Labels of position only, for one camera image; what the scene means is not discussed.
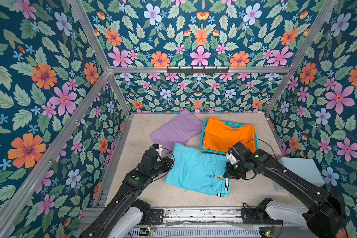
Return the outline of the turquoise pants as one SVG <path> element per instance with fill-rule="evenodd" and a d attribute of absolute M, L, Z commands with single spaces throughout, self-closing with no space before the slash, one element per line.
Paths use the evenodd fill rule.
<path fill-rule="evenodd" d="M 231 182 L 224 177 L 226 156 L 202 153 L 176 143 L 173 148 L 174 165 L 165 183 L 185 190 L 219 197 L 231 194 Z"/>

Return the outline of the purple pants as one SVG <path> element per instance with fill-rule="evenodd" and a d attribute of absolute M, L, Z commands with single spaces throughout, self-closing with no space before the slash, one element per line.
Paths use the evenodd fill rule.
<path fill-rule="evenodd" d="M 155 144 L 168 154 L 176 143 L 186 145 L 193 137 L 201 134 L 204 122 L 185 109 L 168 123 L 150 134 Z"/>

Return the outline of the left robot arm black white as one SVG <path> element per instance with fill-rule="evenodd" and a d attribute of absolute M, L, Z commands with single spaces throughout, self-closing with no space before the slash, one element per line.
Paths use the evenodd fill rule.
<path fill-rule="evenodd" d="M 167 175 L 174 162 L 174 155 L 163 157 L 162 148 L 151 146 L 138 166 L 126 174 L 111 202 L 79 237 L 124 238 L 139 223 L 151 221 L 150 204 L 139 196 L 151 183 Z"/>

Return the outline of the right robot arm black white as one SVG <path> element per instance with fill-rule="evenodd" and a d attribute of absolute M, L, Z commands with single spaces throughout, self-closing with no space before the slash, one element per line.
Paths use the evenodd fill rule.
<path fill-rule="evenodd" d="M 319 238 L 334 238 L 344 227 L 344 197 L 341 192 L 318 187 L 279 163 L 262 149 L 251 152 L 244 144 L 238 142 L 226 154 L 224 177 L 228 179 L 246 179 L 246 174 L 253 171 L 261 174 L 287 190 L 306 207 L 307 212 L 294 214 L 298 224 L 305 224 Z"/>

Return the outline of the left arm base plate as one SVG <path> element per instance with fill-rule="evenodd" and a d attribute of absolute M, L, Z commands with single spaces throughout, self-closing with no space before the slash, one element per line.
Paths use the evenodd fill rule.
<path fill-rule="evenodd" d="M 141 222 L 139 225 L 161 225 L 163 224 L 164 209 L 150 209 L 146 213 L 143 213 Z"/>

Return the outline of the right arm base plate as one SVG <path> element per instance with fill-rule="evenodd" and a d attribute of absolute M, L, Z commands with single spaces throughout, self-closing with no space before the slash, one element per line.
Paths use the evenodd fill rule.
<path fill-rule="evenodd" d="M 241 218 L 245 224 L 256 224 L 256 225 L 281 225 L 282 220 L 273 220 L 268 215 L 257 215 L 255 208 L 242 208 Z"/>

